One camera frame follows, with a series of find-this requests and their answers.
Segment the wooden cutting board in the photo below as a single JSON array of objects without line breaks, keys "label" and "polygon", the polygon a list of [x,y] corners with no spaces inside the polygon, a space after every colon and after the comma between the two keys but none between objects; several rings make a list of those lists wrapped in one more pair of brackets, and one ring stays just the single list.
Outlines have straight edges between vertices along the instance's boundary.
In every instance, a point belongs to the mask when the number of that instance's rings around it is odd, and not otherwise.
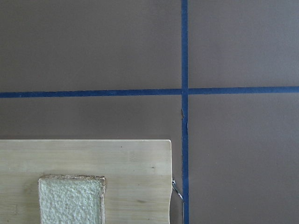
[{"label": "wooden cutting board", "polygon": [[0,140],[0,223],[40,223],[48,174],[105,176],[106,224],[169,224],[169,140]]}]

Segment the bread slice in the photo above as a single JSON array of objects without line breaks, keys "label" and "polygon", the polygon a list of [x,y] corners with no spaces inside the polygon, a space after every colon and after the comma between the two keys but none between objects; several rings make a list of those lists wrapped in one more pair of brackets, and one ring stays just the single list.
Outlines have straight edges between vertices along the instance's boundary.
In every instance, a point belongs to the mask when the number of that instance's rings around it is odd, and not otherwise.
[{"label": "bread slice", "polygon": [[45,175],[38,185],[41,224],[105,224],[105,177]]}]

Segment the gray surface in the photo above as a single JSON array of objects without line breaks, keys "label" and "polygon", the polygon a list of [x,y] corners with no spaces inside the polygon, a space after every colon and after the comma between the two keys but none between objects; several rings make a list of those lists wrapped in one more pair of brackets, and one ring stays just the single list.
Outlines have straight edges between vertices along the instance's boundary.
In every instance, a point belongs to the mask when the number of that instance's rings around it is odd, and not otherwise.
[{"label": "gray surface", "polygon": [[[0,99],[0,139],[170,139],[181,189],[181,97]],[[171,223],[182,223],[172,195]]]},{"label": "gray surface", "polygon": [[0,91],[180,88],[179,0],[1,0]]},{"label": "gray surface", "polygon": [[189,99],[190,223],[299,223],[299,95]]},{"label": "gray surface", "polygon": [[299,85],[297,0],[189,1],[189,85]]}]

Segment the blue painter's tape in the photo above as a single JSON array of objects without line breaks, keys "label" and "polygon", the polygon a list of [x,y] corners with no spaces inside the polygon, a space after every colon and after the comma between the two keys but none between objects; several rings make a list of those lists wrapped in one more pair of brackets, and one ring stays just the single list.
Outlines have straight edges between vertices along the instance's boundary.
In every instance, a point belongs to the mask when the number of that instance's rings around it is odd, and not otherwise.
[{"label": "blue painter's tape", "polygon": [[182,173],[183,216],[189,224],[189,149],[188,149],[188,1],[181,1],[182,10]]},{"label": "blue painter's tape", "polygon": [[278,87],[234,87],[234,88],[194,88],[189,95],[201,94],[251,94],[251,93],[298,93],[299,86]]},{"label": "blue painter's tape", "polygon": [[58,91],[58,92],[0,92],[0,98],[36,98],[36,97],[107,97],[107,96],[156,96],[181,95],[181,89],[147,90],[94,90],[94,91]]}]

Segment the wood grain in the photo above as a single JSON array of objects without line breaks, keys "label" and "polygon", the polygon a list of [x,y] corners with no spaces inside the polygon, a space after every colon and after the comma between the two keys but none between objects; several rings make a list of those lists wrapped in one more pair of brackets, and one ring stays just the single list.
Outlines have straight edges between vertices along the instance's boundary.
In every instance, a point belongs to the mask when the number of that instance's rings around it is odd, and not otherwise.
[{"label": "wood grain", "polygon": [[169,224],[169,140],[0,140],[0,223],[40,223],[47,174],[105,176],[106,224]]}]

